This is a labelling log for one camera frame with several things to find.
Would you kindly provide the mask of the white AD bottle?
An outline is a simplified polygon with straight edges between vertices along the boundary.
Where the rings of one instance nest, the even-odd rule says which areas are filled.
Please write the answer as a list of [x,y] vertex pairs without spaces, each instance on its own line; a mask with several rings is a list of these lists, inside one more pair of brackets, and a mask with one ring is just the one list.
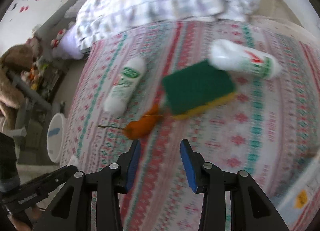
[[282,70],[274,56],[226,39],[213,40],[208,61],[219,70],[247,73],[268,80],[277,77]]

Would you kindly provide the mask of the lavender pillow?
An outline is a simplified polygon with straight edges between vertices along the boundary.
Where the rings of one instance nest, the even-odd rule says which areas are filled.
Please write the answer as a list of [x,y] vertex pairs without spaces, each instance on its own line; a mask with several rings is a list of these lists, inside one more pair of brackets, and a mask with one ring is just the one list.
[[60,39],[57,47],[52,49],[52,57],[63,60],[80,60],[84,54],[79,50],[75,40],[76,28],[72,26]]

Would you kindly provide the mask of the green yellow sponge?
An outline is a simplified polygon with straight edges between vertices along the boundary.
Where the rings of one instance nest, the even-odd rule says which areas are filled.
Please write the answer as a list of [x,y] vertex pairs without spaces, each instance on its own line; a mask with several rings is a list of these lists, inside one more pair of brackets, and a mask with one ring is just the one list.
[[208,60],[165,76],[162,86],[167,108],[177,120],[223,105],[236,93],[236,85],[229,74],[214,68]]

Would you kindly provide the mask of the white green-label bottle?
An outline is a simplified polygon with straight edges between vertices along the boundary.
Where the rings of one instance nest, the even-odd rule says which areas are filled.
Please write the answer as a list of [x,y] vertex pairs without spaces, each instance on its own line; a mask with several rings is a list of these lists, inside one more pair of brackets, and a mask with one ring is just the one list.
[[115,116],[121,116],[140,80],[146,72],[144,58],[136,56],[128,60],[121,68],[120,73],[106,97],[103,110]]

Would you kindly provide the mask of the patterned red green bedsheet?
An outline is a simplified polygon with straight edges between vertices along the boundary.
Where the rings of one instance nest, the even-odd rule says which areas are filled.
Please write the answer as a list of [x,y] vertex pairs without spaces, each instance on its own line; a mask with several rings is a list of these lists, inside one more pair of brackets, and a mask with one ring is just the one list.
[[[78,159],[84,172],[117,160],[131,142],[121,130],[164,98],[161,80],[205,59],[209,44],[225,38],[274,55],[282,66],[273,80],[233,74],[228,104],[187,120],[165,118],[142,140],[133,188],[120,197],[125,230],[197,230],[202,195],[189,188],[180,142],[221,170],[246,170],[270,200],[285,192],[319,155],[319,40],[292,23],[164,22],[101,40],[82,71],[68,116],[60,163]],[[144,58],[146,72],[121,116],[103,104],[125,63]]]

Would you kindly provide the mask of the plaid white purple quilt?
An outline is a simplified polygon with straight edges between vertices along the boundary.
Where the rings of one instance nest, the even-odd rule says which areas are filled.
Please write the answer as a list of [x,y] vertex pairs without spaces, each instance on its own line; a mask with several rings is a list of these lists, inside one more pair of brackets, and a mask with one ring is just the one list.
[[86,52],[98,40],[134,27],[177,20],[245,22],[260,0],[87,0],[76,16],[75,41]]

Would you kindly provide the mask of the orange peel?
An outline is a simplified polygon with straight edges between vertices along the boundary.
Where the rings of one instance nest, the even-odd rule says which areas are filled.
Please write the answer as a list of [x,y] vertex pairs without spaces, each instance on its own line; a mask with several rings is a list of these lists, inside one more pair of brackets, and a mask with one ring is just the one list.
[[159,104],[154,104],[139,120],[129,122],[125,127],[98,125],[98,128],[121,130],[125,137],[135,140],[147,137],[162,119],[163,113]]

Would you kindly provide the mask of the light blue tissue pack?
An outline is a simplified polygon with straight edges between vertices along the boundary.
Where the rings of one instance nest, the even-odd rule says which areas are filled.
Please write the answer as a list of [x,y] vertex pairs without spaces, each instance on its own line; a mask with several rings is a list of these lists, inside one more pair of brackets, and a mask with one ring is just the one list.
[[284,193],[271,201],[289,230],[306,230],[319,211],[319,155]]

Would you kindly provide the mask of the brown plush teddy bear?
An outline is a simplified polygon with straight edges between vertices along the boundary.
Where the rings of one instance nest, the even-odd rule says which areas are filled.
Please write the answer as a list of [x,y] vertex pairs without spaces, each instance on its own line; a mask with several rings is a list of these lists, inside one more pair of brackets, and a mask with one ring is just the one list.
[[21,72],[31,70],[33,59],[33,51],[26,44],[12,46],[1,55],[1,116],[10,130],[15,128],[17,111],[25,100],[14,83],[21,79]]

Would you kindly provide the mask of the white plastic trash bin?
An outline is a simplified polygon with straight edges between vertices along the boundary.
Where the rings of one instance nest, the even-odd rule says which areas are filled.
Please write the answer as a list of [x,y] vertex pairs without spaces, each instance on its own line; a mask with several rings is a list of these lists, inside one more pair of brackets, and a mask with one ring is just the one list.
[[66,134],[66,117],[62,113],[53,116],[47,132],[47,152],[53,163],[59,163],[64,137]]

